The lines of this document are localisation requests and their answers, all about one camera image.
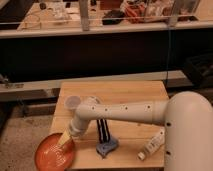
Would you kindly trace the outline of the tan pointed end tool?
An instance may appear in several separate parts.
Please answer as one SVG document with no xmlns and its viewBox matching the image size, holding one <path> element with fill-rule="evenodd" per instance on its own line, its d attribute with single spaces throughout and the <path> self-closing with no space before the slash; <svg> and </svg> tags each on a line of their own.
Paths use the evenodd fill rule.
<svg viewBox="0 0 213 171">
<path fill-rule="evenodd" d="M 72 137 L 68 131 L 65 131 L 59 138 L 58 145 L 63 146 L 67 141 L 71 140 Z"/>
</svg>

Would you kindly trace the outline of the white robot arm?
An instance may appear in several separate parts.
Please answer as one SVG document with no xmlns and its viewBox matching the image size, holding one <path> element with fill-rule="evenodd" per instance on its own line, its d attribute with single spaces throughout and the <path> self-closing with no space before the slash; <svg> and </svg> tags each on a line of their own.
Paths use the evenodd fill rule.
<svg viewBox="0 0 213 171">
<path fill-rule="evenodd" d="M 164 171 L 213 171 L 213 106 L 202 95 L 186 91 L 168 100 L 102 104 L 96 97 L 70 96 L 74 112 L 59 140 L 83 135 L 92 120 L 108 119 L 165 127 Z"/>
</svg>

